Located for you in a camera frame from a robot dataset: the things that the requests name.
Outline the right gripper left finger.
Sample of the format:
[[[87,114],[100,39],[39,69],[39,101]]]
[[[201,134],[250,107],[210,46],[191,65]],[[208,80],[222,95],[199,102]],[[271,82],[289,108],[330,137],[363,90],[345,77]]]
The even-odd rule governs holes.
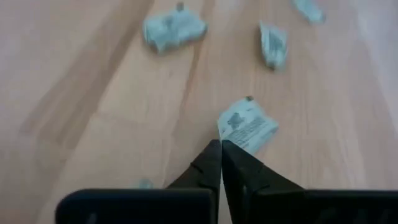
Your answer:
[[[218,224],[221,182],[221,143],[211,140],[168,189],[206,189],[210,194],[211,224]]]

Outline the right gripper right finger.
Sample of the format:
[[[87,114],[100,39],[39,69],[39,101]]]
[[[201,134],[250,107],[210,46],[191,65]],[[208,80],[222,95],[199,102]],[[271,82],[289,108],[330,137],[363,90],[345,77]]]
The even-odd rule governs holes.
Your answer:
[[[264,165],[235,143],[224,140],[223,182],[233,224],[292,224],[286,193],[303,188]]]

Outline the green white sweetener packet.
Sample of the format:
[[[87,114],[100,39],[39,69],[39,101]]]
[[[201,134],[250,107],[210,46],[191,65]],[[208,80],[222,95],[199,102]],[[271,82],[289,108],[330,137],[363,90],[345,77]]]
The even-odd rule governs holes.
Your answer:
[[[168,15],[165,22],[173,45],[200,39],[208,29],[207,23],[185,7],[183,2],[176,4],[175,10]]]
[[[285,66],[287,59],[287,33],[277,26],[259,22],[261,52],[265,65],[277,70]]]
[[[144,40],[158,54],[179,46],[180,40],[177,27],[177,14],[171,13],[146,19],[143,23]]]
[[[277,132],[278,122],[268,117],[252,96],[233,103],[217,121],[220,139],[229,140],[251,155]]]
[[[294,7],[311,24],[323,23],[324,12],[312,0],[292,0]]]

